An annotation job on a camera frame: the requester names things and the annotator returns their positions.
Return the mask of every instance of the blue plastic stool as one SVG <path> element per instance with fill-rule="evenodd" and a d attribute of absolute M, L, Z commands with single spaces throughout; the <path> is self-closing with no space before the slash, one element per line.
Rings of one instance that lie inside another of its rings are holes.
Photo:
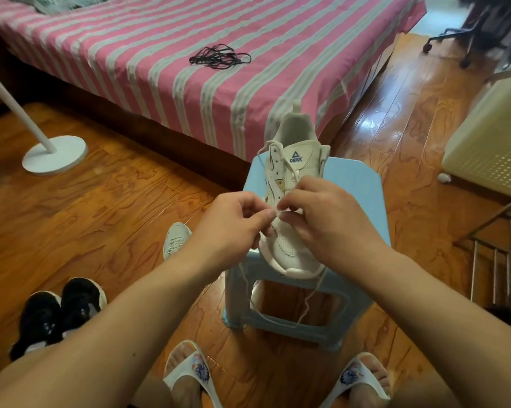
<path fill-rule="evenodd" d="M 263 153 L 253 159 L 244 185 L 244 190 L 250 190 L 261 198 L 265 197 L 264 166 L 267 154 L 268 152 Z M 330 157 L 325 166 L 324 178 L 336 183 L 356 198 L 376 230 L 389 245 L 388 219 L 378 173 L 360 161 Z M 372 305 L 372 300 L 362 290 L 328 269 L 318 291 L 342 298 L 341 306 L 335 312 L 332 321 L 326 326 L 298 324 L 296 327 L 295 322 L 265 315 L 266 318 L 286 326 L 275 325 L 250 308 L 250 298 L 246 293 L 251 294 L 255 282 L 268 280 L 314 289 L 316 280 L 303 281 L 282 276 L 269 266 L 259 250 L 250 250 L 242 261 L 242 267 L 248 280 L 248 289 L 238 266 L 225 273 L 225 308 L 222 319 L 231 329 L 240 330 L 244 325 L 252 325 L 281 335 L 317 342 L 327 350 L 336 351 L 341 348 L 342 338 L 350 326 Z"/>

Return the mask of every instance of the laundry basket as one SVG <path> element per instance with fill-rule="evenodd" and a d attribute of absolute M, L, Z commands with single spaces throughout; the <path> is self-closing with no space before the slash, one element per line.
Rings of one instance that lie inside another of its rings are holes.
<path fill-rule="evenodd" d="M 511 77 L 475 104 L 446 144 L 442 169 L 511 196 Z"/>

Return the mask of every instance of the black shoe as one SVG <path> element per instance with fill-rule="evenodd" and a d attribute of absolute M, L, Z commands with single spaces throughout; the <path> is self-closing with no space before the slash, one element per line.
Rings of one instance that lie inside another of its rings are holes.
<path fill-rule="evenodd" d="M 61 295 L 59 332 L 62 338 L 80 328 L 107 305 L 107 296 L 99 284 L 83 277 L 68 281 Z"/>
<path fill-rule="evenodd" d="M 56 327 L 61 318 L 61 297 L 53 292 L 32 294 L 21 312 L 20 338 L 10 350 L 10 360 L 25 355 L 28 348 L 39 349 L 61 341 Z"/>

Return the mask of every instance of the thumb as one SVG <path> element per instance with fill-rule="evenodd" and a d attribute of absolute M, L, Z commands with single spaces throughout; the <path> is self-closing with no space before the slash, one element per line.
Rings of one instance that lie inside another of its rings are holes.
<path fill-rule="evenodd" d="M 271 225 L 271 222 L 276 218 L 276 212 L 274 209 L 265 209 L 254 213 L 248 221 L 248 226 L 254 232 L 261 232 Z"/>
<path fill-rule="evenodd" d="M 291 211 L 282 212 L 280 213 L 280 220 L 293 227 L 293 229 L 299 233 L 302 240 L 312 240 L 310 227 L 308 226 L 308 223 L 306 223 L 306 219 L 302 214 Z"/>

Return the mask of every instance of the metal rack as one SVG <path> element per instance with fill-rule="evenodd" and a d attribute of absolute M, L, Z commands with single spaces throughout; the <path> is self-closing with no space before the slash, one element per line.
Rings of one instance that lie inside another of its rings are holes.
<path fill-rule="evenodd" d="M 492 274 L 492 303 L 495 305 L 497 301 L 497 261 L 499 254 L 503 254 L 506 258 L 507 265 L 507 277 L 506 277 L 506 289 L 507 289 L 507 300 L 510 305 L 511 311 L 511 203 L 503 207 L 499 212 L 497 212 L 494 216 L 484 222 L 482 225 L 477 226 L 471 232 L 463 236 L 462 238 L 456 241 L 456 244 L 461 244 L 464 240 L 472 240 L 474 242 L 474 248 L 472 250 L 472 271 L 471 271 L 471 290 L 470 290 L 470 300 L 473 300 L 475 295 L 475 286 L 476 286 L 476 264 L 477 264 L 477 255 L 478 248 L 480 246 L 487 247 L 493 250 L 493 274 Z M 489 226 L 497 219 L 505 219 L 508 220 L 510 226 L 510 250 L 505 250 L 500 247 L 497 247 L 490 243 L 487 240 L 481 239 L 477 236 L 477 233 L 480 232 L 486 226 Z"/>

